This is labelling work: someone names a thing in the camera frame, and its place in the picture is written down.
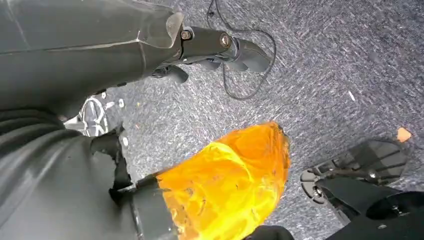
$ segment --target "small paper scrap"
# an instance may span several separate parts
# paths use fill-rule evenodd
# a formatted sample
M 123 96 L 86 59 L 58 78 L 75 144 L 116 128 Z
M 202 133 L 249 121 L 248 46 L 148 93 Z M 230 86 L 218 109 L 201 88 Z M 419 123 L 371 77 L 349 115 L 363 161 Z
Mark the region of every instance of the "small paper scrap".
M 408 139 L 410 139 L 411 137 L 412 137 L 412 134 L 405 128 L 400 127 L 397 130 L 397 140 L 399 140 L 399 142 L 404 143 L 408 141 Z

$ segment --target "yellow plastic bag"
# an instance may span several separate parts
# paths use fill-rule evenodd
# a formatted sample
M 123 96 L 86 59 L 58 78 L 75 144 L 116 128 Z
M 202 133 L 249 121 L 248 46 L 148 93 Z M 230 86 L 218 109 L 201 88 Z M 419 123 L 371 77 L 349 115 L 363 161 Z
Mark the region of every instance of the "yellow plastic bag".
M 156 176 L 179 240 L 241 240 L 283 194 L 289 143 L 275 122 L 236 130 Z

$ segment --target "gray fabric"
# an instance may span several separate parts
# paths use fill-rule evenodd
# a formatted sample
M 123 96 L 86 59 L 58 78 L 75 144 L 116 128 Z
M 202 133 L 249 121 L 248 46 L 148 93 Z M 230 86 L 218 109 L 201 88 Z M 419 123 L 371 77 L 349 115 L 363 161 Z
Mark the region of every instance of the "gray fabric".
M 163 0 L 185 14 L 186 26 L 206 27 L 209 1 Z M 146 79 L 109 89 L 111 122 L 124 120 L 127 159 L 135 179 L 189 158 L 234 129 L 278 122 L 290 137 L 291 168 L 284 196 L 266 224 L 286 227 L 296 240 L 320 240 L 342 225 L 308 202 L 302 170 L 374 137 L 413 137 L 405 176 L 394 184 L 424 191 L 424 3 L 420 0 L 221 0 L 235 27 L 257 27 L 276 39 L 275 68 L 257 96 L 230 99 L 220 71 L 183 66 L 184 84 Z M 215 26 L 222 27 L 214 17 Z M 238 35 L 264 47 L 256 34 Z M 258 74 L 231 72 L 230 89 L 246 95 Z

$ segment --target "screw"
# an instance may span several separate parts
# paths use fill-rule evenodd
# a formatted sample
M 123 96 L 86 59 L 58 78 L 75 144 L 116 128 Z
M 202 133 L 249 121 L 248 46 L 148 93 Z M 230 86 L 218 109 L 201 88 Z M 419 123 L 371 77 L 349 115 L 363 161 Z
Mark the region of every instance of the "screw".
M 223 33 L 221 35 L 221 40 L 220 40 L 221 46 L 223 46 L 224 48 L 228 49 L 231 46 L 231 40 L 230 40 L 230 36 L 228 36 L 226 33 Z
M 313 187 L 313 194 L 316 196 L 316 197 L 322 197 L 323 196 L 323 191 L 319 188 L 319 187 L 317 187 L 317 186 L 314 186 Z
M 123 100 L 122 98 L 120 98 L 120 99 L 118 100 L 118 103 L 119 103 L 119 107 L 120 107 L 120 108 L 123 108 L 123 107 L 125 106 L 125 104 L 124 104 L 124 100 Z
M 190 31 L 184 30 L 181 32 L 181 39 L 182 40 L 189 40 L 192 38 L 192 33 Z
M 122 143 L 123 143 L 123 145 L 124 145 L 125 147 L 128 147 L 128 138 L 124 136 L 124 137 L 122 138 Z

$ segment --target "black cable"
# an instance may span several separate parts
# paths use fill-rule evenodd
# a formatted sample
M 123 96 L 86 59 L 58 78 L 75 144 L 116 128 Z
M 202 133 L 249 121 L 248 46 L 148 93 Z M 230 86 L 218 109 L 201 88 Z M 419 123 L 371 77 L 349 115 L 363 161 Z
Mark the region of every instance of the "black cable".
M 247 95 L 247 96 L 244 96 L 244 97 L 239 97 L 239 96 L 236 96 L 236 95 L 234 95 L 233 93 L 231 93 L 230 91 L 229 91 L 229 89 L 228 89 L 228 85 L 227 85 L 227 77 L 226 77 L 226 70 L 225 70 L 225 66 L 224 66 L 224 64 L 222 65 L 222 78 L 223 78 L 223 84 L 224 84 L 224 89 L 225 89 L 225 92 L 228 94 L 228 96 L 230 97 L 230 98 L 232 98 L 232 99 L 235 99 L 235 100 L 249 100 L 249 99 L 251 99 L 251 98 L 253 98 L 253 96 L 255 96 L 258 92 L 259 92 L 259 89 L 261 89 L 261 86 L 262 86 L 262 84 L 264 83 L 264 81 L 265 81 L 265 79 L 267 79 L 267 76 L 268 76 L 268 74 L 270 73 L 270 71 L 271 71 L 271 69 L 273 68 L 273 66 L 274 66 L 274 62 L 275 62 L 275 60 L 276 60 L 276 56 L 277 56 L 277 44 L 276 44 L 276 41 L 275 41 L 275 39 L 273 38 L 273 36 L 271 36 L 271 34 L 269 34 L 268 32 L 266 32 L 266 31 L 263 31 L 263 30 L 260 30 L 260 29 L 237 29 L 237 28 L 234 28 L 234 27 L 232 27 L 224 18 L 223 18 L 223 16 L 221 15 L 221 11 L 220 11 L 220 4 L 219 4 L 219 2 L 218 2 L 218 0 L 212 0 L 211 2 L 210 2 L 210 5 L 209 5 L 209 8 L 207 9 L 207 12 L 206 12 L 206 21 L 207 21 L 207 25 L 208 25 L 208 27 L 210 28 L 210 29 L 214 29 L 212 26 L 211 26 L 211 23 L 209 22 L 209 18 L 210 17 L 212 17 L 213 15 L 214 15 L 214 12 L 213 11 L 211 11 L 211 9 L 212 9 L 212 5 L 215 3 L 215 6 L 216 6 L 216 12 L 218 13 L 218 17 L 221 19 L 221 21 L 222 21 L 222 23 L 224 23 L 224 25 L 225 25 L 225 27 L 227 28 L 227 29 L 229 29 L 230 31 L 232 31 L 232 32 L 235 32 L 235 33 L 261 33 L 261 34 L 264 34 L 264 35 L 266 35 L 271 41 L 272 41 L 272 45 L 273 45 L 273 54 L 272 54 L 272 60 L 271 60 L 271 63 L 269 64 L 269 67 L 268 67 L 268 69 L 265 71 L 265 73 L 263 74 L 263 76 L 262 76 L 262 79 L 260 80 L 260 82 L 259 82 L 259 85 L 257 86 L 257 88 L 255 89 L 255 91 L 253 91 L 251 94 L 249 94 L 249 95 Z

